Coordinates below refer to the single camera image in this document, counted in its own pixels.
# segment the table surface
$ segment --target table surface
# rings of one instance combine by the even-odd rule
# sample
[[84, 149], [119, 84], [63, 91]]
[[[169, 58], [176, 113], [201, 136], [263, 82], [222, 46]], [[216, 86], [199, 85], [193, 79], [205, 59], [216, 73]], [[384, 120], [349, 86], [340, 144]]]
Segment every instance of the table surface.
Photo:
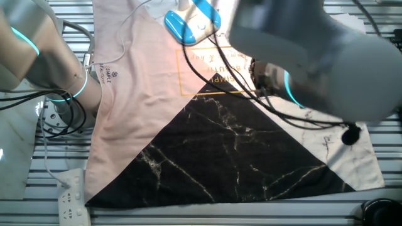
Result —
[[[87, 28], [93, 33], [92, 1], [49, 1], [59, 18]], [[380, 5], [375, 0], [361, 1], [377, 21], [384, 36], [402, 28], [402, 4]], [[349, 13], [364, 19], [370, 35], [374, 31], [368, 20], [350, 0], [326, 1], [330, 14]], [[78, 31], [66, 28], [66, 42], [82, 59], [88, 39]], [[364, 201], [391, 198], [402, 202], [402, 130], [396, 116], [368, 125], [386, 188], [355, 193], [298, 198], [269, 203], [198, 205], [147, 210], [91, 210], [92, 225], [358, 225], [354, 213]], [[90, 149], [91, 131], [82, 136], [54, 140], [49, 145], [50, 169], [61, 172], [84, 168]], [[0, 200], [0, 226], [58, 225], [55, 180], [43, 164], [43, 143], [37, 141], [33, 154], [24, 200]]]

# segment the fabric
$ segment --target fabric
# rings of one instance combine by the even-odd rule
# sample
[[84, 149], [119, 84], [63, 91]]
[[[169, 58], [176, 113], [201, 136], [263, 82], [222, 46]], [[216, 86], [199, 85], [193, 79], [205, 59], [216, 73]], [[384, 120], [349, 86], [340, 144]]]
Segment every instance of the fabric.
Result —
[[[95, 62], [121, 54], [116, 30], [138, 4], [94, 1]], [[364, 125], [359, 142], [344, 146], [344, 128], [290, 127], [251, 101], [205, 85], [159, 23], [167, 4], [149, 4], [128, 19], [122, 29], [128, 52], [96, 68], [103, 97], [85, 177], [88, 205], [260, 202], [384, 186]], [[220, 44], [246, 83], [250, 58], [225, 38], [232, 7], [219, 9]], [[240, 90], [212, 47], [206, 40], [188, 51], [195, 68], [225, 89]], [[337, 120], [285, 100], [273, 104], [293, 115]]]

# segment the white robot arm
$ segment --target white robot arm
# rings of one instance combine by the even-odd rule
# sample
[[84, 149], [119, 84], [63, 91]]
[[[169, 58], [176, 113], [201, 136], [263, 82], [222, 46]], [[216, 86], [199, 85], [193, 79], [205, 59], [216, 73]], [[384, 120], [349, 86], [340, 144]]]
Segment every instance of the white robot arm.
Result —
[[[61, 37], [60, 23], [44, 0], [0, 0], [0, 90], [15, 89], [26, 78], [38, 89], [68, 90], [87, 113], [86, 127], [95, 123], [101, 86]], [[60, 96], [48, 97], [61, 109]], [[74, 105], [74, 124], [80, 109]], [[70, 120], [67, 111], [63, 120]]]
[[402, 100], [402, 55], [332, 19], [322, 0], [240, 0], [229, 41], [273, 70], [280, 97], [345, 121], [387, 117]]

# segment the cyan led ring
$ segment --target cyan led ring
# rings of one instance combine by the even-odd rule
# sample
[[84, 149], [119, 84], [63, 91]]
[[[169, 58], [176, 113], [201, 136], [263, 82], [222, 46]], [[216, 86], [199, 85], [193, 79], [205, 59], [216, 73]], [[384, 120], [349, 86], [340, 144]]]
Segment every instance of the cyan led ring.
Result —
[[[84, 90], [85, 86], [87, 86], [88, 72], [86, 70], [85, 70], [85, 75], [86, 75], [86, 77], [85, 77], [84, 85], [82, 86], [80, 91], [78, 91], [75, 95], [73, 95], [74, 98], [76, 98], [78, 95], [80, 95], [80, 93]], [[49, 100], [54, 101], [54, 102], [64, 102], [65, 101], [65, 100], [52, 100], [52, 99], [49, 99]]]
[[291, 94], [290, 86], [289, 86], [289, 72], [285, 71], [284, 79], [285, 79], [285, 89], [288, 92], [289, 97], [294, 101], [294, 103], [296, 103], [297, 105], [299, 105], [302, 108], [305, 108], [303, 105], [301, 105], [299, 102], [297, 102], [297, 100]]
[[18, 36], [19, 38], [22, 38], [23, 40], [25, 40], [28, 44], [30, 44], [32, 46], [32, 48], [36, 51], [36, 54], [38, 54], [39, 56], [39, 49], [38, 47], [36, 47], [36, 45], [29, 39], [27, 38], [24, 34], [22, 34], [21, 32], [19, 32], [17, 29], [11, 27], [12, 31], [14, 32], [14, 34], [16, 36]]

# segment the electrical outlet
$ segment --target electrical outlet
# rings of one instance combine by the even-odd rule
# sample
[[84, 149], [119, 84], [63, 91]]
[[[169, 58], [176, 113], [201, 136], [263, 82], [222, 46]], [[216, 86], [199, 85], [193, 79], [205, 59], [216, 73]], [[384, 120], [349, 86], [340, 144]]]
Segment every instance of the electrical outlet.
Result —
[[60, 226], [90, 226], [90, 216], [84, 202], [84, 171], [72, 169], [58, 174], [70, 186], [57, 182]]

